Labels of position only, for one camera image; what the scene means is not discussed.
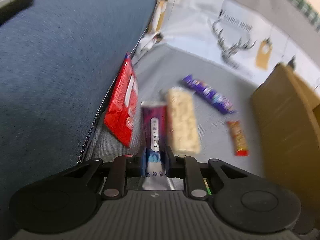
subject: purple candy wrapper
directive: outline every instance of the purple candy wrapper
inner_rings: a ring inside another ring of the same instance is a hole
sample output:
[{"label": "purple candy wrapper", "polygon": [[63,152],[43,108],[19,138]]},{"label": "purple candy wrapper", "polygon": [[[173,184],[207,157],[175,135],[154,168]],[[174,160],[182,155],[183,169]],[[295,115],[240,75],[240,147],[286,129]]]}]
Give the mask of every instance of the purple candy wrapper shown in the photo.
[{"label": "purple candy wrapper", "polygon": [[210,105],[214,106],[222,114],[235,113],[232,103],[222,94],[217,93],[212,87],[206,83],[193,79],[192,75],[186,76],[183,80],[186,86],[194,90],[198,95],[207,100]]}]

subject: tag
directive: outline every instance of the tag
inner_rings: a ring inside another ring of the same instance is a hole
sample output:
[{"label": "tag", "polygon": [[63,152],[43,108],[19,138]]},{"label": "tag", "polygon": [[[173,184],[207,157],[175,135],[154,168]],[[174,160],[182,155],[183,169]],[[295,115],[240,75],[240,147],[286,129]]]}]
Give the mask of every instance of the tag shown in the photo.
[{"label": "tag", "polygon": [[272,43],[270,39],[266,39],[261,42],[257,57],[256,57],[256,66],[262,68],[263,70],[268,69],[268,63],[271,56]]}]

